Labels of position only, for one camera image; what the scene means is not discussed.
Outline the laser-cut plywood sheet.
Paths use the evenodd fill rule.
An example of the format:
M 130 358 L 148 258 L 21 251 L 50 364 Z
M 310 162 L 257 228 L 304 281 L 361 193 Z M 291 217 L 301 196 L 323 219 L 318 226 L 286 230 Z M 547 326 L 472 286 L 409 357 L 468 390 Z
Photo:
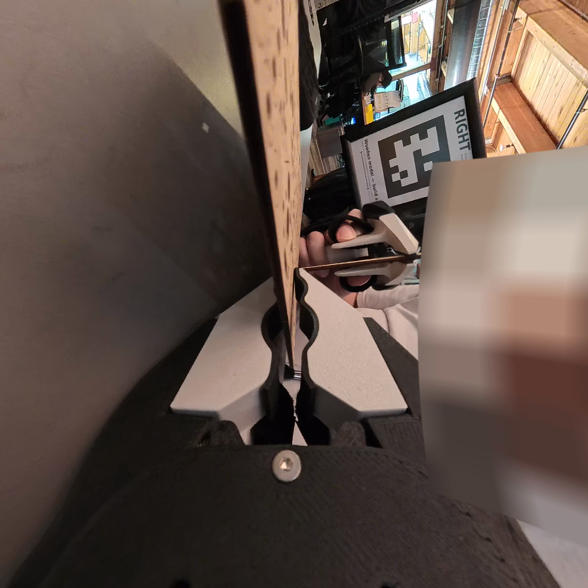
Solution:
M 298 1 L 219 1 L 290 367 L 302 175 Z

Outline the silver ventilation duct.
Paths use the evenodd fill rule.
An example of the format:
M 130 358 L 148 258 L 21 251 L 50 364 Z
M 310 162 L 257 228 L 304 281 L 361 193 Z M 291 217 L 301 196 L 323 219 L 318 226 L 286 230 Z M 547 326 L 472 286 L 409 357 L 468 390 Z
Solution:
M 493 1 L 456 1 L 445 89 L 477 77 Z

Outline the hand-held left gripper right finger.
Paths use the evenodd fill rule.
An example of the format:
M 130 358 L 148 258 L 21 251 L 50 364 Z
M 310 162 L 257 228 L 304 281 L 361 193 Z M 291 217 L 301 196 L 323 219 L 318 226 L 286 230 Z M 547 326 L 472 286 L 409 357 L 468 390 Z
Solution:
M 307 445 L 329 445 L 347 422 L 404 415 L 408 404 L 364 317 L 305 269 L 298 303 L 295 415 Z

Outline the dark bag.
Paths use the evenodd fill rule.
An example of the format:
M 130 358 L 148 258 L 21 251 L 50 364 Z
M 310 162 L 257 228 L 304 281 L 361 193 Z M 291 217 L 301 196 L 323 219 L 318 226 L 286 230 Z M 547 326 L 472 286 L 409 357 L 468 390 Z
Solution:
M 327 173 L 307 188 L 303 198 L 302 228 L 361 209 L 345 168 Z

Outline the person's right hand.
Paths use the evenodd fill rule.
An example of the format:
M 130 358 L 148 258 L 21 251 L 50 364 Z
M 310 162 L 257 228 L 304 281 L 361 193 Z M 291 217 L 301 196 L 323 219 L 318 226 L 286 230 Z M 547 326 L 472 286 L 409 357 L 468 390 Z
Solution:
M 355 221 L 345 219 L 336 231 L 336 242 L 343 243 L 356 239 L 365 233 L 364 228 Z M 312 231 L 299 240 L 299 266 L 303 268 L 327 264 L 326 250 L 333 244 L 328 232 Z M 347 304 L 357 308 L 357 292 L 348 292 L 339 283 L 339 278 L 329 270 L 311 272 L 318 281 L 342 298 Z

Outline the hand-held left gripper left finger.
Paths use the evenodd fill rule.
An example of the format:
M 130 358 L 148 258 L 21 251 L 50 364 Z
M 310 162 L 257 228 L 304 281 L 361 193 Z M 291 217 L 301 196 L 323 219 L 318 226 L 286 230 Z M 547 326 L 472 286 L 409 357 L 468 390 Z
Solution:
M 295 407 L 283 386 L 286 355 L 270 278 L 219 315 L 171 410 L 232 422 L 248 444 L 290 444 Z

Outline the person's right forearm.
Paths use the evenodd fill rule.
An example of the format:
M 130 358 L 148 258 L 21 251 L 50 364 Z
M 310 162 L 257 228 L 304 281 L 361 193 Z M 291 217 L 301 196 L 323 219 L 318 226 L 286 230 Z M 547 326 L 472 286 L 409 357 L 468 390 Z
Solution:
M 398 285 L 392 289 L 369 288 L 356 298 L 358 312 L 376 321 L 390 336 L 418 359 L 419 285 Z

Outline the thin wooden model part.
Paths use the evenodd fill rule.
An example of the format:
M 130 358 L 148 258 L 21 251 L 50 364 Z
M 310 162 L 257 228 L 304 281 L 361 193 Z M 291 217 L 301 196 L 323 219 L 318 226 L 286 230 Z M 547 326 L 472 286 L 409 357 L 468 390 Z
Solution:
M 415 254 L 396 254 L 392 256 L 384 256 L 379 258 L 366 258 L 366 259 L 353 259 L 350 261 L 343 261 L 338 263 L 327 263 L 318 266 L 305 266 L 300 267 L 300 269 L 306 269 L 307 271 L 320 271 L 320 270 L 343 270 L 349 268 L 360 268 L 360 267 L 367 267 L 367 266 L 375 266 L 381 265 L 384 263 L 406 263 L 415 261 L 420 259 L 422 256 L 421 253 Z

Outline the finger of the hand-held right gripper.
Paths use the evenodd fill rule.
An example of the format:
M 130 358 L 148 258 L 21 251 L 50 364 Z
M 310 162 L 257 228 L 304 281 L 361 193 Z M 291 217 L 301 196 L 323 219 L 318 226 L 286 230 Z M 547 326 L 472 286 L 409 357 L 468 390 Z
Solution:
M 389 285 L 399 285 L 415 269 L 417 264 L 418 261 L 373 263 L 337 270 L 334 274 L 339 278 L 342 288 L 370 288 L 374 285 L 378 288 L 385 288 Z M 362 285 L 352 285 L 349 280 L 355 276 L 366 277 L 366 282 Z
M 353 239 L 341 240 L 337 233 L 348 226 L 360 234 Z M 371 256 L 388 254 L 413 255 L 419 252 L 419 243 L 401 218 L 385 202 L 371 202 L 363 206 L 361 217 L 339 215 L 330 223 L 330 248 L 333 251 L 366 249 Z

